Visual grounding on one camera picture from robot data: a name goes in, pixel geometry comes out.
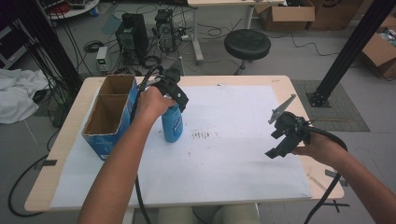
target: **black pole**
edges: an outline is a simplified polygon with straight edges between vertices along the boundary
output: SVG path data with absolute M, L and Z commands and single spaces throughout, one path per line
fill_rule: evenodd
M 323 78 L 315 92 L 310 96 L 309 103 L 311 106 L 321 107 L 324 105 L 349 66 L 352 65 L 395 5 L 396 0 L 374 0 L 335 59 L 326 77 Z

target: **white paper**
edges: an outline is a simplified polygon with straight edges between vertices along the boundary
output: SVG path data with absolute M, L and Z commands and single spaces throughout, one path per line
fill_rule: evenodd
M 175 143 L 166 143 L 159 118 L 148 136 L 138 173 L 145 205 L 311 197 L 296 156 L 271 160 L 265 155 L 282 140 L 271 136 L 275 128 L 268 123 L 278 107 L 270 86 L 182 89 L 190 99 L 182 113 L 183 134 Z M 79 133 L 51 207 L 81 207 L 102 164 Z M 130 205 L 137 205 L 135 194 Z

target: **forearm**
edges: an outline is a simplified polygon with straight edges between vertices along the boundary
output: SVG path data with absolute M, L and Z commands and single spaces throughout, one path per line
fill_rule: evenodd
M 375 223 L 396 223 L 396 196 L 392 191 L 349 155 L 336 169 L 353 188 Z
M 121 223 L 131 198 L 143 148 L 155 118 L 136 115 L 101 168 L 78 223 Z

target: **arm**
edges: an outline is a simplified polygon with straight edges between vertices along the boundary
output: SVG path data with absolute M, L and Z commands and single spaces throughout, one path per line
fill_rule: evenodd
M 134 121 L 93 182 L 78 223 L 121 223 L 131 198 L 143 148 L 155 120 L 175 102 L 155 87 L 142 92 Z
M 293 153 L 310 156 L 338 171 L 375 223 L 396 223 L 396 195 L 332 140 L 311 133 L 311 143 L 295 148 Z

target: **white table leg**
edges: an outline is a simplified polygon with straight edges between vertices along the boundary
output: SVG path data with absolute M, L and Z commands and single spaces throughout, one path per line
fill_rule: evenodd
M 246 25 L 247 29 L 250 28 L 251 18 L 253 17 L 253 9 L 254 6 L 248 6 L 247 8 L 247 25 Z
M 125 211 L 122 224 L 132 224 L 133 221 L 134 221 L 134 208 L 129 207 Z
M 193 10 L 193 19 L 192 19 L 192 29 L 193 29 L 193 34 L 192 34 L 192 46 L 194 47 L 195 51 L 195 58 L 197 63 L 201 63 L 204 61 L 204 56 L 201 52 L 201 46 L 199 45 L 198 41 L 198 18 L 197 18 L 197 13 L 198 13 L 198 7 L 195 7 Z

